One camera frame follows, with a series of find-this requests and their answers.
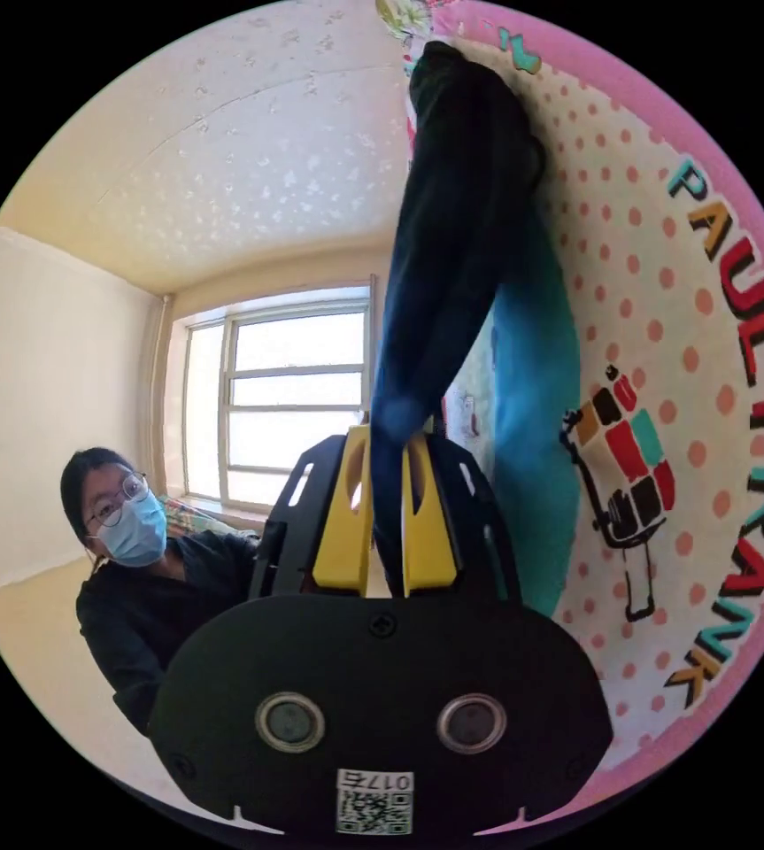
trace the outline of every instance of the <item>window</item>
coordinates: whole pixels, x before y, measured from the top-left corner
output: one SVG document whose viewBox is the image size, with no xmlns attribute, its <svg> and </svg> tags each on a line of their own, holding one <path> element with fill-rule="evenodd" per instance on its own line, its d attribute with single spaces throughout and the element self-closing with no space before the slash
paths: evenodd
<svg viewBox="0 0 764 850">
<path fill-rule="evenodd" d="M 262 298 L 189 329 L 189 495 L 266 512 L 302 452 L 360 423 L 370 302 L 369 287 Z"/>
</svg>

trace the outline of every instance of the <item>pink polka dot fabric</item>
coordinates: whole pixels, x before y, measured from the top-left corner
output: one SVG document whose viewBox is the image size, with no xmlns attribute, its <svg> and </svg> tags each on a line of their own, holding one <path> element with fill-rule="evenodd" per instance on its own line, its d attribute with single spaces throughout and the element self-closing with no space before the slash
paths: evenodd
<svg viewBox="0 0 764 850">
<path fill-rule="evenodd" d="M 631 496 L 638 464 L 660 473 L 664 522 L 626 549 L 605 545 L 581 485 L 553 619 L 597 670 L 615 738 L 552 819 L 668 765 L 764 651 L 764 212 L 690 116 L 596 46 L 472 0 L 439 4 L 433 24 L 504 77 L 549 151 L 536 203 L 579 339 L 575 437 L 603 504 Z M 543 60 L 537 73 L 501 49 L 515 36 Z M 605 390 L 632 422 L 620 435 L 597 408 Z M 646 570 L 651 604 L 630 619 Z"/>
</svg>

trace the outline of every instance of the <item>paul frank text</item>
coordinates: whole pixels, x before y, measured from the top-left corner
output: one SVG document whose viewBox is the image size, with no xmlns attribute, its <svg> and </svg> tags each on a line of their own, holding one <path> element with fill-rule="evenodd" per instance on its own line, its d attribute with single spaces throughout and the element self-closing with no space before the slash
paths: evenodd
<svg viewBox="0 0 764 850">
<path fill-rule="evenodd" d="M 733 215 L 727 204 L 712 196 L 709 180 L 690 160 L 683 162 L 668 184 L 668 194 L 687 193 L 696 203 L 688 213 L 691 229 L 703 236 L 703 250 L 716 263 L 723 296 L 733 319 L 732 341 L 740 350 L 745 383 L 756 391 L 758 363 L 764 356 L 764 274 L 751 275 L 757 250 L 749 235 L 729 239 Z M 722 248 L 726 242 L 730 246 Z M 752 404 L 745 426 L 764 431 L 764 395 Z M 685 707 L 697 704 L 704 688 L 721 675 L 735 645 L 744 638 L 759 614 L 764 599 L 764 466 L 751 467 L 747 490 L 757 506 L 745 518 L 733 545 L 729 573 L 723 577 L 709 611 L 709 624 L 701 629 L 684 656 L 684 666 L 672 673 L 664 686 L 684 688 Z"/>
</svg>

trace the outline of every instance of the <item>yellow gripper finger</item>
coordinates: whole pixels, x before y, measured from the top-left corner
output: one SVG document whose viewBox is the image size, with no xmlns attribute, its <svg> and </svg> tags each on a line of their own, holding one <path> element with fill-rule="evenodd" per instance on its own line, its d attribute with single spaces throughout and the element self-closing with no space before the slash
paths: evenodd
<svg viewBox="0 0 764 850">
<path fill-rule="evenodd" d="M 359 486 L 360 502 L 353 508 Z M 372 524 L 370 427 L 357 425 L 346 435 L 337 483 L 313 564 L 313 580 L 319 587 L 367 595 Z"/>
<path fill-rule="evenodd" d="M 412 437 L 402 454 L 402 569 L 406 596 L 450 587 L 457 573 L 423 433 Z"/>
</svg>

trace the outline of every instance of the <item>glasses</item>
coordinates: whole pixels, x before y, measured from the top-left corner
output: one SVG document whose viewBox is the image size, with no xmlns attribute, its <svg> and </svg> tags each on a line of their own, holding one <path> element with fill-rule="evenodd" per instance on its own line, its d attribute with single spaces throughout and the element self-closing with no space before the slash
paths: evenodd
<svg viewBox="0 0 764 850">
<path fill-rule="evenodd" d="M 93 518 L 105 528 L 112 528 L 119 523 L 122 516 L 122 505 L 125 502 L 142 502 L 149 495 L 149 485 L 145 475 L 132 472 L 123 482 L 122 489 L 112 498 L 101 498 L 96 502 Z"/>
</svg>

